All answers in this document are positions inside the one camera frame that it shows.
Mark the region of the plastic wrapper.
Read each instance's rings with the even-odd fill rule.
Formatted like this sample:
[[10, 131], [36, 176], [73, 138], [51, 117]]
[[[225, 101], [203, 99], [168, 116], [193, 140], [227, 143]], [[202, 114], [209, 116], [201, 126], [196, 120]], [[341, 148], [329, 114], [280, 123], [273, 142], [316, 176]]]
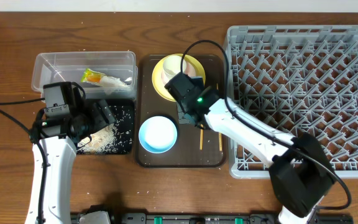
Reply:
[[87, 68], [81, 78], [82, 83], [89, 83], [104, 89], [106, 93], [112, 93], [116, 90], [126, 89], [129, 85], [119, 78], [110, 77], [102, 72], [97, 72]]

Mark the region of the light blue bowl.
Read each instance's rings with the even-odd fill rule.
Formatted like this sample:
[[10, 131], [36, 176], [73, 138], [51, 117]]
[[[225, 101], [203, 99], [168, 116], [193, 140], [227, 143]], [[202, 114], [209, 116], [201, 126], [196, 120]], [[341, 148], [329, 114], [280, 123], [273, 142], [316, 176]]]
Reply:
[[141, 124], [138, 136], [140, 145], [146, 151], [161, 154], [175, 145], [178, 130], [175, 123], [167, 117], [153, 116]]

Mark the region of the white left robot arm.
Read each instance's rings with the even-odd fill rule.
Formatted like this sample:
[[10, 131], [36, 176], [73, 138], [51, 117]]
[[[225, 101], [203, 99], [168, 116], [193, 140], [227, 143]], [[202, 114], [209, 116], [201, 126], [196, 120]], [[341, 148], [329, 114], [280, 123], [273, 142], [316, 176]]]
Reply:
[[32, 131], [34, 177], [25, 223], [110, 223], [107, 211], [70, 214], [71, 173], [78, 143], [115, 122], [105, 100], [81, 107], [45, 108]]

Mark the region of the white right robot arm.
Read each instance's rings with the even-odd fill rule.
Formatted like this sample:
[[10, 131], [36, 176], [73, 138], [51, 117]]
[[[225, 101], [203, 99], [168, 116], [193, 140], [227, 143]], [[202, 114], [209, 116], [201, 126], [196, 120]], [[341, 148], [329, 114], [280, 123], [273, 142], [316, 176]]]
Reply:
[[221, 133], [247, 149], [268, 169], [283, 205], [279, 223], [308, 223], [336, 182], [322, 145], [312, 135], [284, 133], [261, 122], [217, 90], [180, 90], [172, 95], [196, 124]]

